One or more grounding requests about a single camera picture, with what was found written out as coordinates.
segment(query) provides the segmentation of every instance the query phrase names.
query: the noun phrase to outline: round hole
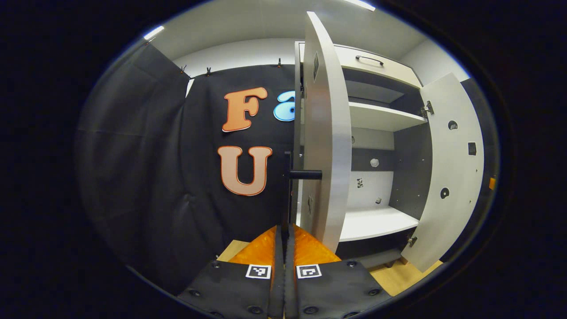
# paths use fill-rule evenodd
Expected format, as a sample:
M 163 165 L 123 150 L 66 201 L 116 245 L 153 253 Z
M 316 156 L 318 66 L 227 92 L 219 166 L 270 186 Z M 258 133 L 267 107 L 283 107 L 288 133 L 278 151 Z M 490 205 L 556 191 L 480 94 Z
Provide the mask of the round hole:
M 459 126 L 457 125 L 457 122 L 455 122 L 455 121 L 449 121 L 449 124 L 447 126 L 449 127 L 450 131 L 459 128 Z
M 258 307 L 258 306 L 250 306 L 248 307 L 248 311 L 250 311 L 253 314 L 260 314 L 262 313 L 262 308 Z
M 445 187 L 441 190 L 441 199 L 445 199 L 447 196 L 449 196 L 449 189 Z
M 314 314 L 314 313 L 316 313 L 317 311 L 319 311 L 319 308 L 313 307 L 313 306 L 309 306 L 309 307 L 307 307 L 307 308 L 305 308 L 305 309 L 303 310 L 303 312 L 304 312 L 304 313 L 307 313 L 307 314 Z

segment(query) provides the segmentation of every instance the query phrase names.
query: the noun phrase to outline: black curtain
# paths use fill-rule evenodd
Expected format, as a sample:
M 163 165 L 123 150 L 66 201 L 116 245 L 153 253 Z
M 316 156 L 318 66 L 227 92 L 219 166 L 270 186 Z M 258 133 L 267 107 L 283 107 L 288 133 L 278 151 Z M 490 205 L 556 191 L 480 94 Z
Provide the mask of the black curtain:
M 285 151 L 293 122 L 273 116 L 293 90 L 293 66 L 250 66 L 189 77 L 154 46 L 134 44 L 103 74 L 75 138 L 83 204 L 97 231 L 128 265 L 181 292 L 232 240 L 251 241 L 287 209 Z M 264 87 L 252 126 L 225 133 L 227 93 Z M 264 191 L 240 196 L 221 181 L 219 146 L 243 149 L 239 179 L 252 180 L 248 148 L 273 149 Z

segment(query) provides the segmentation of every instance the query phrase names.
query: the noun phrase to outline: wooden floor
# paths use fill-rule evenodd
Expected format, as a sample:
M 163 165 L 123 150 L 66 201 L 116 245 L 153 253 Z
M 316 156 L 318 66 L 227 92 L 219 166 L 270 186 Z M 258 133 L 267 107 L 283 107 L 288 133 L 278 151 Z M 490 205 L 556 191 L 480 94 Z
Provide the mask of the wooden floor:
M 233 240 L 217 260 L 228 262 L 247 245 L 248 242 Z M 386 292 L 391 296 L 395 296 L 429 275 L 441 264 L 441 261 L 437 261 L 427 271 L 421 272 L 409 262 L 404 265 L 400 260 L 396 260 L 391 268 L 382 265 L 370 268 L 368 271 Z
M 425 272 L 421 272 L 411 263 L 404 265 L 400 260 L 396 260 L 391 268 L 382 265 L 370 268 L 368 271 L 387 293 L 395 296 L 429 275 L 441 264 L 441 261 L 437 261 Z

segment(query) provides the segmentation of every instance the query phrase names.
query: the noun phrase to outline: orange letter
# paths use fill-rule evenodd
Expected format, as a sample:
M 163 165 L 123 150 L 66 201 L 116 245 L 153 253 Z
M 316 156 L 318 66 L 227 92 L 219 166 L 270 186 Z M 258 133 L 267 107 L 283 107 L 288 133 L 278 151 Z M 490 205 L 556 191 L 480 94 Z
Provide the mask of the orange letter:
M 238 195 L 258 195 L 266 187 L 266 169 L 268 156 L 272 155 L 272 149 L 257 146 L 250 148 L 248 154 L 254 158 L 254 179 L 250 184 L 243 184 L 238 180 L 238 157 L 242 149 L 237 146 L 221 146 L 217 150 L 221 156 L 221 178 L 225 187 Z
M 252 97 L 248 102 L 245 102 L 247 96 Z M 223 132 L 239 131 L 252 125 L 252 122 L 244 117 L 244 112 L 248 111 L 250 116 L 255 116 L 258 113 L 258 99 L 254 96 L 265 99 L 268 92 L 263 87 L 257 87 L 225 95 L 225 99 L 229 100 L 229 108 L 226 112 L 226 123 L 222 126 Z

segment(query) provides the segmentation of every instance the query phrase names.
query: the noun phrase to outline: black rod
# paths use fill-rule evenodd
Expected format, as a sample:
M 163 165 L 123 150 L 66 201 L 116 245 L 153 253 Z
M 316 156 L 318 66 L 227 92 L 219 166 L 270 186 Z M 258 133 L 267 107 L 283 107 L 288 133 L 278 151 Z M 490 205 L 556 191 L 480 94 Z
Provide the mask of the black rod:
M 321 179 L 323 171 L 319 170 L 290 170 L 290 179 Z

